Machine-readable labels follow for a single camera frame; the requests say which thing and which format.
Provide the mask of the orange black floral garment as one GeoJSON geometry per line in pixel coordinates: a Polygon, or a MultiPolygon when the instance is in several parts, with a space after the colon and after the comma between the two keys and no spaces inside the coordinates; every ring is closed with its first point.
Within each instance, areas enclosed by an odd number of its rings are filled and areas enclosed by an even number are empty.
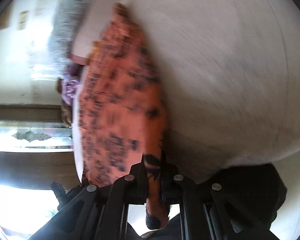
{"type": "Polygon", "coordinates": [[[85,182],[103,187],[143,162],[147,172],[146,225],[168,224],[160,194],[166,112],[159,72],[142,29],[117,3],[95,44],[79,96],[79,130],[85,182]]]}

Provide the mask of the purple floral garment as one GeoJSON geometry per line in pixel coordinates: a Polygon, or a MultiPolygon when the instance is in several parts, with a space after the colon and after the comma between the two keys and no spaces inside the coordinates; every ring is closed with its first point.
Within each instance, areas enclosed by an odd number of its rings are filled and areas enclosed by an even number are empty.
{"type": "Polygon", "coordinates": [[[72,106],[77,89],[79,88],[84,65],[71,63],[63,75],[62,85],[62,99],[68,105],[72,106]]]}

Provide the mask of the pink quilted bed cover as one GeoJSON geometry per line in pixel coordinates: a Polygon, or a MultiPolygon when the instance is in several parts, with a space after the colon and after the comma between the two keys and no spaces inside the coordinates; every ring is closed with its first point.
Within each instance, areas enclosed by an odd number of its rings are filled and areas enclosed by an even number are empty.
{"type": "Polygon", "coordinates": [[[147,36],[186,173],[200,179],[300,150],[300,10],[292,0],[95,0],[74,56],[88,56],[116,2],[147,36]]]}

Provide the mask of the pink maroon bolster cushion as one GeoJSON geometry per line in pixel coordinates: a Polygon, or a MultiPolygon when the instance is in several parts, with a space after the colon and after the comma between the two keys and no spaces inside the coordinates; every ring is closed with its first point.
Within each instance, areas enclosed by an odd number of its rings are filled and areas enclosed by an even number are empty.
{"type": "Polygon", "coordinates": [[[87,56],[78,56],[75,54],[71,54],[70,59],[75,64],[87,66],[89,64],[90,54],[88,54],[87,56]]]}

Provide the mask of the grey quilted pillow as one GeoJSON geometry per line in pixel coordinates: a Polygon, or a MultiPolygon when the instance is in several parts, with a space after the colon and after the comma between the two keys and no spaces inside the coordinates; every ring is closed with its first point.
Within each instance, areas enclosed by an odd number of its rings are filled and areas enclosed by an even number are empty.
{"type": "Polygon", "coordinates": [[[53,30],[48,42],[52,66],[64,72],[70,64],[72,42],[85,13],[94,0],[59,0],[53,17],[53,30]]]}

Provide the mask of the window with frame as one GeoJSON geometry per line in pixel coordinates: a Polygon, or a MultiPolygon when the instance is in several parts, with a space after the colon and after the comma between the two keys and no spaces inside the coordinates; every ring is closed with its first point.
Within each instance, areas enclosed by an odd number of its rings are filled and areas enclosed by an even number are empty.
{"type": "Polygon", "coordinates": [[[0,185],[66,190],[79,184],[71,128],[60,106],[0,105],[0,185]]]}

